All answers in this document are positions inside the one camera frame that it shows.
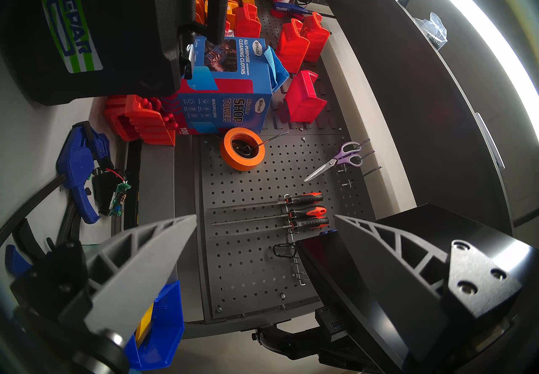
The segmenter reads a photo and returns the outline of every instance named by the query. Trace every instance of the red wire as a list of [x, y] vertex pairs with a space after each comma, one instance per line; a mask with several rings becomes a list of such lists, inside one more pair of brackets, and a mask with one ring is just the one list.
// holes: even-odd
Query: red wire
[[111, 173], [114, 173], [114, 174], [116, 174], [117, 176], [119, 176], [119, 178], [121, 178], [121, 179], [122, 179], [122, 181], [123, 181], [123, 182], [125, 182], [125, 180], [123, 179], [123, 177], [122, 177], [122, 176], [121, 176], [120, 174], [118, 174], [118, 173], [117, 173], [116, 171], [114, 171], [114, 170], [111, 170], [110, 168], [105, 168], [105, 169], [106, 169], [107, 171], [110, 171]]

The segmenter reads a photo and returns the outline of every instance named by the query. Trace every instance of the blue bin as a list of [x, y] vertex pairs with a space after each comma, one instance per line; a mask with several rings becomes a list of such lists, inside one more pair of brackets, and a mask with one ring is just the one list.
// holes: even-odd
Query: blue bin
[[162, 288], [154, 300], [151, 319], [154, 324], [149, 340], [137, 349], [133, 335], [125, 346], [129, 366], [141, 371], [165, 368], [172, 363], [185, 330], [179, 281]]

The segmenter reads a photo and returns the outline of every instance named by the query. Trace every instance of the microfiber cloth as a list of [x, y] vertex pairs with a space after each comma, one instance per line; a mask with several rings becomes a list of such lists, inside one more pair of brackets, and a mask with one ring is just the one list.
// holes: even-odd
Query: microfiber cloth
[[269, 74], [271, 91], [272, 93], [275, 93], [288, 77], [290, 77], [290, 74], [285, 70], [285, 67], [282, 66], [281, 61], [277, 58], [277, 55], [275, 55], [272, 47], [268, 46], [266, 51], [264, 51], [264, 56], [268, 60], [269, 69], [271, 70], [271, 73]]

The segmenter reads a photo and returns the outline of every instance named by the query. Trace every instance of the circuit board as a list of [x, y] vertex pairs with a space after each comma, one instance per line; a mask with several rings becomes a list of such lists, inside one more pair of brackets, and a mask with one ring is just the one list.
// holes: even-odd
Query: circuit board
[[127, 196], [127, 190], [129, 190], [131, 186], [127, 183], [127, 181], [123, 181], [120, 184], [116, 186], [116, 191], [114, 192], [114, 196], [111, 200], [111, 205], [109, 207], [109, 216], [115, 215], [115, 216], [121, 216], [123, 212], [123, 202], [125, 201], [125, 197]]

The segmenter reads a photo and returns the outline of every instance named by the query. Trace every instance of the scissors blade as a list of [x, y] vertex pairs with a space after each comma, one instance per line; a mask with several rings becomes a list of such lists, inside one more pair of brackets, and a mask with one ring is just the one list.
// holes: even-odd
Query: scissors blade
[[313, 178], [316, 178], [320, 174], [324, 173], [326, 170], [331, 168], [333, 165], [337, 163], [337, 160], [335, 158], [332, 158], [328, 162], [326, 162], [324, 165], [322, 165], [318, 170], [314, 171], [311, 175], [309, 175], [305, 180], [303, 180], [304, 183], [307, 181], [311, 181]]

